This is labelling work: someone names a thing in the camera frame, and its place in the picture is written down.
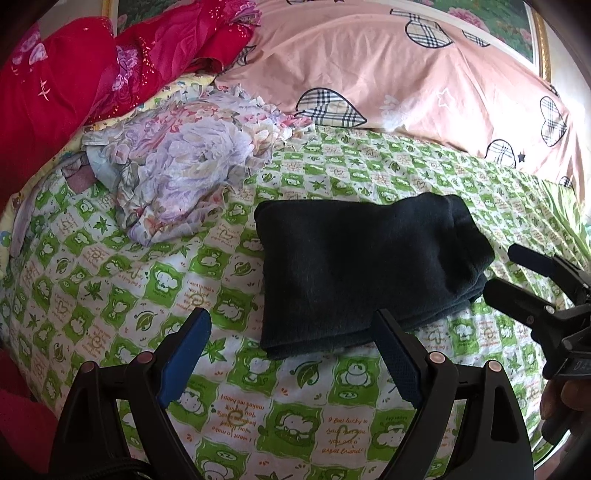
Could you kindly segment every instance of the black sweatshirt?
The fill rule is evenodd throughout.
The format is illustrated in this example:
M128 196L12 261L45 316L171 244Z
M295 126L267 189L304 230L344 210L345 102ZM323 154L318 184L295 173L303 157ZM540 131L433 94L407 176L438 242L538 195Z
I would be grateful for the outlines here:
M265 251L261 348L271 359L369 343L378 309L405 330L464 310L494 259L455 195L270 201L254 216Z

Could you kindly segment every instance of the screw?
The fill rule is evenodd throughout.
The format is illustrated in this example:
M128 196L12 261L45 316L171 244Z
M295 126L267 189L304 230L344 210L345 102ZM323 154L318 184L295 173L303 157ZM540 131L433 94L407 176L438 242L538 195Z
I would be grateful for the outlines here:
M95 367L95 363L92 361L84 362L80 367L82 373L87 374L88 372L92 372L92 369Z
M147 364L152 361L154 354L152 352L141 352L136 359L140 364Z
M503 366L496 360L491 360L488 362L488 368L497 373L503 370Z
M445 356L439 352L431 352L429 354L429 360L434 364L442 364L445 361Z

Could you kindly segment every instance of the light green fabric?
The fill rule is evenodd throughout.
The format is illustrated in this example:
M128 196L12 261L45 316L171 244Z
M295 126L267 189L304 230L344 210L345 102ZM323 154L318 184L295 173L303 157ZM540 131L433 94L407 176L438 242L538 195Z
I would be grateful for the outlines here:
M556 286L507 261L508 247L518 242L589 266L590 244L567 189L423 142L363 130L321 127L319 133L300 153L275 152L242 190L226 191L225 208L196 236L150 249L117 230L104 188L75 195L59 172L53 174L37 197L27 244L0 288L2 338L37 397L59 413L84 360L128 362L176 331L193 308L204 307L212 315L212 337L187 391L169 408L199 469L220 480L289 474L369 480L391 458L414 411L373 346L265 358L257 344L264 252L253 220L260 201L392 203L420 192L457 193L495 249L487 275L528 286L562 306ZM344 261L355 268L363 258ZM480 299L470 311L416 334L428 350L455 362L501 362L534 459L550 450L540 440L538 415L544 358L526 327ZM433 477L449 460L462 411L460 404L454 409ZM141 456L125 403L121 416L131 450Z

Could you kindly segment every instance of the floral ruffled cloth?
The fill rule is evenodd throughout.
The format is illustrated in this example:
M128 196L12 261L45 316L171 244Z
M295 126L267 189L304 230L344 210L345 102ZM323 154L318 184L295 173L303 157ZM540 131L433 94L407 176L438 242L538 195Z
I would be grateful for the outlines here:
M116 194L119 226L150 245L193 235L223 206L226 186L242 187L273 148L299 150L315 136L308 118L284 115L240 87L209 87L89 132L82 146L96 178Z

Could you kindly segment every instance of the red fabric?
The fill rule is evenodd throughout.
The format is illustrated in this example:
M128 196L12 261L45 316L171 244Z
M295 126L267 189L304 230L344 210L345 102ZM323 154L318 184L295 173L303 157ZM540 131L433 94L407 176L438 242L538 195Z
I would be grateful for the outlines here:
M182 73L221 72L250 41L258 18L245 0L202 0L127 28L115 38L120 71L113 92L87 124L125 115Z
M67 144L111 91L112 27L81 18L40 41L34 26L0 70L0 205Z
M0 350L0 433L33 470L47 473L57 419L31 393L17 366Z

